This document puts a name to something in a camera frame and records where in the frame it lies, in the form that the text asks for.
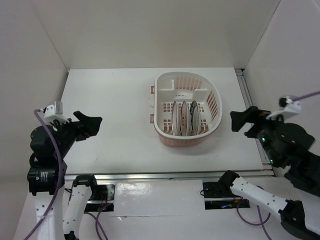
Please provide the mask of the white plate dark teal rim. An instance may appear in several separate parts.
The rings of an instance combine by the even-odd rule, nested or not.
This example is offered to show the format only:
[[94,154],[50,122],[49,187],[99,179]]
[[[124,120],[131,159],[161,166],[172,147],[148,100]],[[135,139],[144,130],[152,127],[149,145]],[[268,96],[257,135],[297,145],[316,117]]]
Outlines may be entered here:
[[196,136],[199,134],[201,128],[200,120],[200,109],[198,103],[194,100],[190,105],[190,117],[191,117],[191,127],[193,135]]

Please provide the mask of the white plate red characters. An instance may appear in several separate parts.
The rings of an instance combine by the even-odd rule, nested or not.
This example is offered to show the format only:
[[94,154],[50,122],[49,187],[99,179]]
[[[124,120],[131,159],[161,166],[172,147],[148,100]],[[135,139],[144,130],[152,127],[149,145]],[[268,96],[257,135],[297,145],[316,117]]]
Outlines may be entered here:
[[172,106],[172,127],[173,127],[173,135],[178,136],[181,129],[181,112],[179,108],[179,104],[174,101]]

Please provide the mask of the white plate orange sunburst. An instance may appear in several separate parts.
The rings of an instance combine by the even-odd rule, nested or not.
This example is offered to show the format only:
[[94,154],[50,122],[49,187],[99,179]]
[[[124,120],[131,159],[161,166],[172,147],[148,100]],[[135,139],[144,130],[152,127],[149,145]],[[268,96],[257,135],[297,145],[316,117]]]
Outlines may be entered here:
[[190,110],[186,101],[183,101],[181,106],[181,135],[187,137],[190,134],[191,117]]

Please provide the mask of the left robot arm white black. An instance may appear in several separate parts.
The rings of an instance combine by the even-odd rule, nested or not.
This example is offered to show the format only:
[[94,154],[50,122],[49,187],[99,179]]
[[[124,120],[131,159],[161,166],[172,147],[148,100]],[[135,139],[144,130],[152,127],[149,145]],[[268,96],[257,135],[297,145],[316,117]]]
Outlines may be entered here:
[[67,209],[63,211],[67,171],[64,158],[75,142],[96,136],[103,119],[75,111],[73,114],[78,120],[72,121],[54,105],[41,112],[44,113],[44,118],[38,118],[41,125],[30,135],[33,153],[27,180],[37,220],[31,232],[37,232],[39,240],[77,240],[87,202],[97,197],[99,187],[94,175],[77,176],[72,183]]

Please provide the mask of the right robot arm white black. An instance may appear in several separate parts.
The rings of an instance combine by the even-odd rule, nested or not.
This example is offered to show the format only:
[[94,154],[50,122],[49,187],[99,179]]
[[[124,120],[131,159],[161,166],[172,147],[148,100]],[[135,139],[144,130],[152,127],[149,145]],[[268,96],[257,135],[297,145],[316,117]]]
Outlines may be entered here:
[[232,193],[243,197],[269,212],[292,236],[301,240],[320,238],[320,157],[310,152],[315,138],[295,123],[285,122],[285,113],[272,116],[270,111],[250,106],[243,112],[231,111],[231,130],[238,132],[246,123],[251,128],[244,133],[257,139],[271,165],[289,170],[284,177],[301,195],[300,200],[285,199],[248,182],[228,170],[218,180],[223,196]]

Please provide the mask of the white orange plastic dish rack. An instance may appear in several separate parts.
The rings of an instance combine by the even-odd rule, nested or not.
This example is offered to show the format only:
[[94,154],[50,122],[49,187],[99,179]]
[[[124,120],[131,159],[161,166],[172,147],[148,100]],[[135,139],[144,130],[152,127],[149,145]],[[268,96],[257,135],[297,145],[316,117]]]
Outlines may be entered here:
[[[204,142],[219,127],[222,120],[222,101],[216,86],[202,75],[192,72],[166,72],[151,87],[154,95],[154,111],[150,122],[154,125],[162,144],[168,147],[192,147]],[[194,135],[190,117],[189,136],[182,136],[181,123],[178,136],[173,135],[172,110],[176,101],[182,110],[187,102],[189,112],[196,101],[200,112],[200,130]]]

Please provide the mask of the aluminium rail right side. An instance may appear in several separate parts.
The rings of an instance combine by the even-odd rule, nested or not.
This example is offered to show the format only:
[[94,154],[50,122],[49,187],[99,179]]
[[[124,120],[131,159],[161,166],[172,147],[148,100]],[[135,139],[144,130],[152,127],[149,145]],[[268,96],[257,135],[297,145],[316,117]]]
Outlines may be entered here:
[[[245,107],[249,108],[253,105],[253,101],[252,101],[252,98],[251,98],[251,95],[249,92],[249,88],[248,88],[246,79],[244,77],[244,70],[240,69],[240,68],[237,68],[234,70],[235,70],[237,81],[238,81],[238,84],[239,84],[239,87],[241,90],[241,94],[242,94],[242,97],[244,100]],[[263,165],[271,165],[271,162],[270,162],[269,158],[267,157],[265,151],[263,150],[263,147],[262,147],[261,143],[259,142],[259,140],[255,139],[255,142],[256,142],[256,145],[258,148],[258,152],[259,152],[262,164]]]

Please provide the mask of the aluminium rail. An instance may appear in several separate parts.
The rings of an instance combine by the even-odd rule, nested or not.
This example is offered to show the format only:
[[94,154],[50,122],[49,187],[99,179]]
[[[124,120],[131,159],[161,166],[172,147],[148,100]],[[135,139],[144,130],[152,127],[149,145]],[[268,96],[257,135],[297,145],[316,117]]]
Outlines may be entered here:
[[[251,95],[249,92],[249,88],[248,88],[246,79],[244,77],[244,70],[240,69],[240,68],[237,68],[234,70],[235,70],[237,81],[238,81],[238,84],[239,84],[239,87],[241,90],[241,94],[242,94],[242,97],[244,100],[245,107],[249,108],[253,105],[253,101],[252,101],[252,98],[251,98]],[[267,157],[265,151],[263,150],[263,147],[262,147],[261,143],[259,142],[259,140],[255,139],[255,142],[256,142],[256,145],[258,148],[258,152],[259,152],[262,164],[263,165],[271,165],[271,162],[270,162],[269,158]]]
[[[219,179],[224,171],[199,171],[199,172],[163,172],[163,173],[132,173],[132,174],[94,174],[98,182],[119,181],[166,181],[166,180],[209,180]],[[238,171],[240,176],[249,178],[274,177],[275,173],[270,165],[265,165],[262,170]]]

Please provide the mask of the aluminium rail front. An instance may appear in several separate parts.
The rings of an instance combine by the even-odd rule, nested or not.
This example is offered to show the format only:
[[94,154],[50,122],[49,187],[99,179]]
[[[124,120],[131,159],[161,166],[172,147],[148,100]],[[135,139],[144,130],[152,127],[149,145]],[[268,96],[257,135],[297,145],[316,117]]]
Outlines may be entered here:
[[[163,173],[132,173],[132,174],[94,174],[98,182],[119,181],[166,181],[166,180],[209,180],[219,179],[224,171],[199,171],[199,172],[163,172]],[[238,171],[240,176],[249,178],[274,177],[275,173],[270,165],[265,165],[262,170]]]

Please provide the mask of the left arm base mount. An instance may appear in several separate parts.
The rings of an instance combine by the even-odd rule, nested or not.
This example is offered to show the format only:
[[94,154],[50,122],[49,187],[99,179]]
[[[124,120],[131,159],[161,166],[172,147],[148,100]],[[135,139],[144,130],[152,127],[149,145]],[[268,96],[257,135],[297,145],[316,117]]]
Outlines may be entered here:
[[99,184],[88,199],[86,212],[113,212],[116,185],[114,183]]

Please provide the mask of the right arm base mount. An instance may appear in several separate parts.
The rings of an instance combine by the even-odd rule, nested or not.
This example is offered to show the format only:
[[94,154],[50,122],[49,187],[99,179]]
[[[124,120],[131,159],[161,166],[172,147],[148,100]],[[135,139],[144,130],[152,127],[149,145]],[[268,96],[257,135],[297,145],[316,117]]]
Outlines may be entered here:
[[205,210],[250,208],[248,200],[234,195],[230,189],[224,189],[217,181],[203,182],[200,195],[204,198]]

